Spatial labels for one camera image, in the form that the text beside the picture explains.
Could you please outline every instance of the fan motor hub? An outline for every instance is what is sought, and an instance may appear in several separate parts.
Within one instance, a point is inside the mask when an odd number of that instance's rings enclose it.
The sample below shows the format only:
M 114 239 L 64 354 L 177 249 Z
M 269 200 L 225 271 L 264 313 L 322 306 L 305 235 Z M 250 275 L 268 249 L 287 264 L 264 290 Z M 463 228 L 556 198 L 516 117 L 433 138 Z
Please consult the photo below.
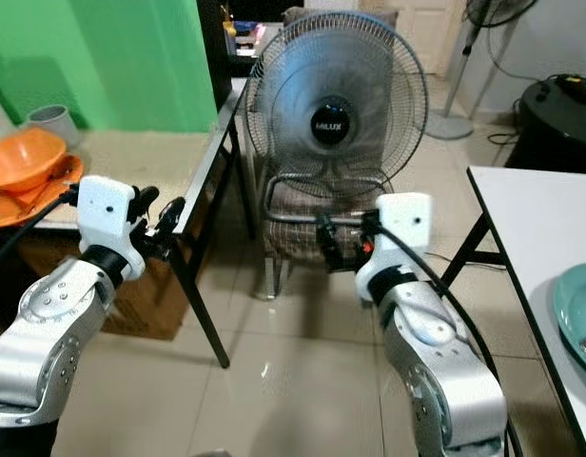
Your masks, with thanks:
M 350 131 L 350 116 L 343 103 L 327 102 L 316 110 L 310 121 L 314 137 L 324 145 L 341 142 Z

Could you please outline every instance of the orange plate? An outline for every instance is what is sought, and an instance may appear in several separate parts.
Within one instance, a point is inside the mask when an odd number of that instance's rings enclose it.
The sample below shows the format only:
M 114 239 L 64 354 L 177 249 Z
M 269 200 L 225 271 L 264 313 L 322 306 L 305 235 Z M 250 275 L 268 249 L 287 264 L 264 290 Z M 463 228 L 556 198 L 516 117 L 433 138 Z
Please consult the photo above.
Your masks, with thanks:
M 0 191 L 22 193 L 48 181 L 67 153 L 65 141 L 49 131 L 24 129 L 0 141 Z
M 63 172 L 70 171 L 64 175 L 54 173 L 59 177 L 25 193 L 0 193 L 0 228 L 15 226 L 32 218 L 68 189 L 65 183 L 78 183 L 84 172 L 84 164 L 74 155 L 66 156 L 56 168 Z

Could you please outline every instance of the teal plate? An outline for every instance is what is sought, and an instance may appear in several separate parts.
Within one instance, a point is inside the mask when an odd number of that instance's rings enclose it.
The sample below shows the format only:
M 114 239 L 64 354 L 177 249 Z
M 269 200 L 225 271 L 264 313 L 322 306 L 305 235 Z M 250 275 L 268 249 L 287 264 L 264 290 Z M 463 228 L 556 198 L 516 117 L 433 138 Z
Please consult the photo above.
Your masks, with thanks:
M 569 348 L 586 366 L 586 264 L 572 267 L 559 276 L 553 308 Z

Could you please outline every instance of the electric fan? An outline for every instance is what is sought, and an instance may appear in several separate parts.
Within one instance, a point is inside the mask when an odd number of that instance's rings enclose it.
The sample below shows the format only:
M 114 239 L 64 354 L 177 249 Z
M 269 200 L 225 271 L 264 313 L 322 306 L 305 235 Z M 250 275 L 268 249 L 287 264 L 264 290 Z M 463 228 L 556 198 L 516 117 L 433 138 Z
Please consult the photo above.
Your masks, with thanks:
M 492 28 L 516 21 L 531 8 L 537 0 L 468 0 L 466 15 L 470 29 L 462 50 L 462 58 L 458 64 L 456 77 L 447 95 L 443 109 L 431 109 L 426 124 L 426 134 L 442 140 L 455 140 L 470 135 L 473 123 L 465 117 L 451 112 L 454 98 L 458 92 L 462 75 L 466 69 L 473 45 L 477 41 L 482 28 Z
M 427 96 L 417 57 L 391 28 L 326 12 L 290 24 L 266 46 L 244 106 L 272 185 L 333 201 L 370 195 L 404 167 L 424 131 Z

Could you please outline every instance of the fan base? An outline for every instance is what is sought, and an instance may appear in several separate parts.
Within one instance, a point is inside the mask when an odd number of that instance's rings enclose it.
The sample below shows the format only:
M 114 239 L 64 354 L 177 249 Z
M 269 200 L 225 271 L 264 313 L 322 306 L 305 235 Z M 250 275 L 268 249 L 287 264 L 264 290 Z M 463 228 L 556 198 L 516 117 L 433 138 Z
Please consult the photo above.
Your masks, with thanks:
M 440 140 L 458 140 L 470 135 L 473 130 L 473 123 L 465 117 L 452 113 L 444 117 L 442 109 L 431 109 L 424 133 Z

